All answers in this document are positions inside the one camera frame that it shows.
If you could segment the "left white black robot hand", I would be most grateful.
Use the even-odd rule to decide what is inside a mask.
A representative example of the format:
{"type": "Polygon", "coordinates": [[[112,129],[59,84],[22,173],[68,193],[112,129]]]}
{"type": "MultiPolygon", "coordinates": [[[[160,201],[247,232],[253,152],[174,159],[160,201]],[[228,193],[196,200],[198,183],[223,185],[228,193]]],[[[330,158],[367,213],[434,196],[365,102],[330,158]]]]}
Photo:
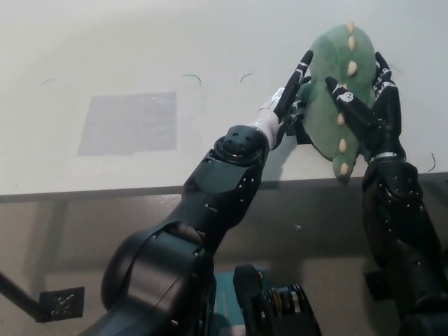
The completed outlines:
{"type": "Polygon", "coordinates": [[[287,84],[280,87],[258,110],[258,116],[252,127],[266,136],[270,150],[274,150],[281,143],[290,123],[291,113],[300,105],[296,100],[297,93],[304,83],[311,80],[305,75],[313,56],[313,52],[308,50],[299,61],[287,84]]]}

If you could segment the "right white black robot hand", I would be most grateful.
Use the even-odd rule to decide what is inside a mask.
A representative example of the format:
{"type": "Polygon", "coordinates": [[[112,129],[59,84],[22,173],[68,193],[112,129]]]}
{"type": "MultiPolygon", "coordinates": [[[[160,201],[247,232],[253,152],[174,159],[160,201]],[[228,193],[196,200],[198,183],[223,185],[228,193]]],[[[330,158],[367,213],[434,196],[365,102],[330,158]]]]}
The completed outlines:
{"type": "Polygon", "coordinates": [[[398,87],[391,69],[380,52],[375,53],[376,72],[372,80],[374,103],[371,107],[344,88],[335,78],[325,78],[326,87],[346,124],[365,150],[367,161],[406,161],[400,142],[402,114],[398,87]]]}

